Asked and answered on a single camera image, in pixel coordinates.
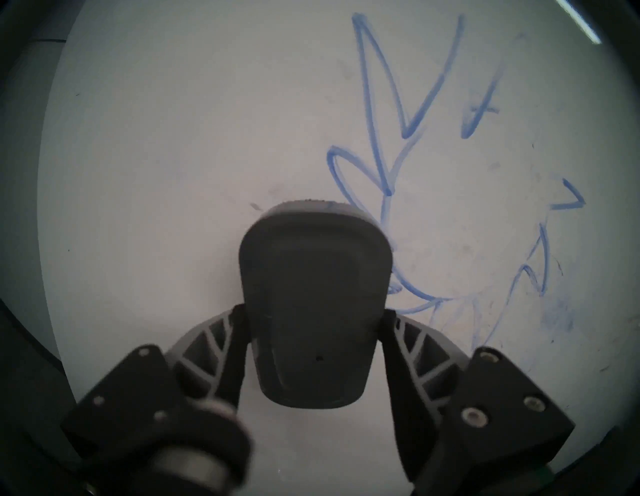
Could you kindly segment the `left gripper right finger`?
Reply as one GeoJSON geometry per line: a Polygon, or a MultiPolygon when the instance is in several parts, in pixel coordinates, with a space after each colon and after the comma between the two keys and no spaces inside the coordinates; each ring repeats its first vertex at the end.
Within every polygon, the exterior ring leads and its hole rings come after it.
{"type": "Polygon", "coordinates": [[[377,328],[402,469],[413,485],[494,485],[550,462],[575,423],[503,352],[466,365],[417,322],[377,328]]]}

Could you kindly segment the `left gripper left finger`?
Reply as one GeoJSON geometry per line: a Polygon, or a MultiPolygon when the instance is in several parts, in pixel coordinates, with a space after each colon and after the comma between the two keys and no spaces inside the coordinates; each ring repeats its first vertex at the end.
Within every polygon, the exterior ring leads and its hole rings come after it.
{"type": "Polygon", "coordinates": [[[77,453],[98,453],[150,424],[156,412],[191,401],[238,409],[248,347],[244,304],[187,331],[167,351],[131,351],[66,415],[61,429],[77,453]]]}

